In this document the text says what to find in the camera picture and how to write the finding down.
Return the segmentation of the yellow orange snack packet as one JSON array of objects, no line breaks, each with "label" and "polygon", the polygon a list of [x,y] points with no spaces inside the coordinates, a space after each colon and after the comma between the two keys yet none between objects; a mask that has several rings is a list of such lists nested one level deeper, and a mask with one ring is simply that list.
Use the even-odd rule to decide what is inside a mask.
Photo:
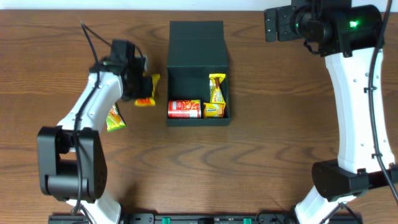
[{"label": "yellow orange snack packet", "polygon": [[134,105],[138,107],[146,107],[146,106],[155,106],[155,91],[157,84],[160,80],[160,75],[159,74],[153,74],[151,75],[152,77],[152,96],[147,97],[147,98],[140,98],[135,100]]}]

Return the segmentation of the green snack packet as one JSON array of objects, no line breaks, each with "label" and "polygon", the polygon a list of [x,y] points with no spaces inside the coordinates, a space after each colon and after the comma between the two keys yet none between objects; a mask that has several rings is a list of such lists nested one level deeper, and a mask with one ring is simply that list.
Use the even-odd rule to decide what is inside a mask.
[{"label": "green snack packet", "polygon": [[125,123],[123,117],[121,116],[119,109],[118,109],[118,105],[116,103],[111,107],[111,109],[107,115],[106,125],[107,125],[108,132],[112,132],[112,131],[126,127],[126,123]]}]

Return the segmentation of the red Pringles can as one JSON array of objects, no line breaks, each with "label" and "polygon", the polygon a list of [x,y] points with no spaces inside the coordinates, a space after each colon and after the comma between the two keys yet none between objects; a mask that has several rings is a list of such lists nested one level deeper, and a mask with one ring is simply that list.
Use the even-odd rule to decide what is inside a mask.
[{"label": "red Pringles can", "polygon": [[201,118],[200,100],[172,100],[169,101],[169,118]]}]

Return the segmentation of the dark green box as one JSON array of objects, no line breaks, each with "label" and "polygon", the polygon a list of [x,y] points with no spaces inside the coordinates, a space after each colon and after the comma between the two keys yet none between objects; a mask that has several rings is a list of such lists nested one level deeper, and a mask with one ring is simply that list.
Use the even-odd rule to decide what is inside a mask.
[{"label": "dark green box", "polygon": [[211,73],[229,72],[222,21],[171,21],[167,57],[167,102],[211,100]]}]

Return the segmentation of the orange Julie's cracker packet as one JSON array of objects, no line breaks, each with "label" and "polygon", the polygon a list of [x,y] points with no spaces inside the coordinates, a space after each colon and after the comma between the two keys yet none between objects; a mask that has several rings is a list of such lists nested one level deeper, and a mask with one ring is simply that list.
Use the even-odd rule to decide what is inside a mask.
[{"label": "orange Julie's cracker packet", "polygon": [[225,103],[204,103],[205,109],[203,117],[207,118],[222,118],[224,116]]}]

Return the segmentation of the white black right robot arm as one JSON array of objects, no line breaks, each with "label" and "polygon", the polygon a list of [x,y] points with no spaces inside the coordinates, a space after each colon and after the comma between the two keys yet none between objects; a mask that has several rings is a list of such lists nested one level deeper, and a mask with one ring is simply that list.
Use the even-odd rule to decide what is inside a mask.
[{"label": "white black right robot arm", "polygon": [[312,165],[313,187],[281,223],[361,223],[349,202],[381,187],[397,193],[397,162],[389,145],[382,102],[381,68],[389,11],[351,1],[292,1],[266,9],[267,42],[302,39],[325,59],[339,128],[336,159]]}]

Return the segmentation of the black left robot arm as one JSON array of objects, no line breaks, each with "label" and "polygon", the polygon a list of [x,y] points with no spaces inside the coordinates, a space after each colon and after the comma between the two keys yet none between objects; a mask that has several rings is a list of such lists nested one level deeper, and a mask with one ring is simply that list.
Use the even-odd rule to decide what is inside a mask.
[{"label": "black left robot arm", "polygon": [[121,205],[106,190],[107,166],[100,133],[115,103],[152,96],[147,57],[128,40],[114,40],[108,57],[90,68],[88,83],[71,111],[37,135],[43,194],[72,205],[84,218],[70,223],[119,223]]}]

